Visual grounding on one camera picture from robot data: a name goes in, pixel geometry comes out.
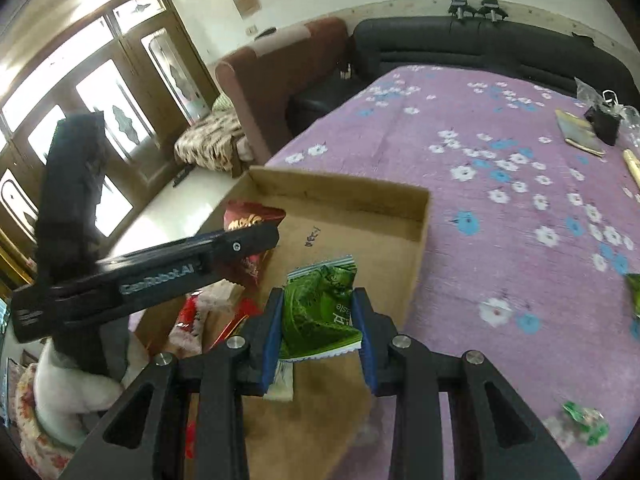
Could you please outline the white gloved left hand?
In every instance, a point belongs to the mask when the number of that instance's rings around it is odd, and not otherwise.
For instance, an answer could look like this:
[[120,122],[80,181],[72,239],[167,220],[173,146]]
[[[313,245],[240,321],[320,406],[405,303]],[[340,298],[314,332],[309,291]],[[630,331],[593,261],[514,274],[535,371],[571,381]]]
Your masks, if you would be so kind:
[[98,414],[109,410],[149,364],[149,353],[129,329],[128,318],[100,328],[96,339],[117,374],[98,375],[82,370],[71,356],[58,351],[48,338],[34,379],[35,412],[40,427],[56,443],[79,448],[96,426]]

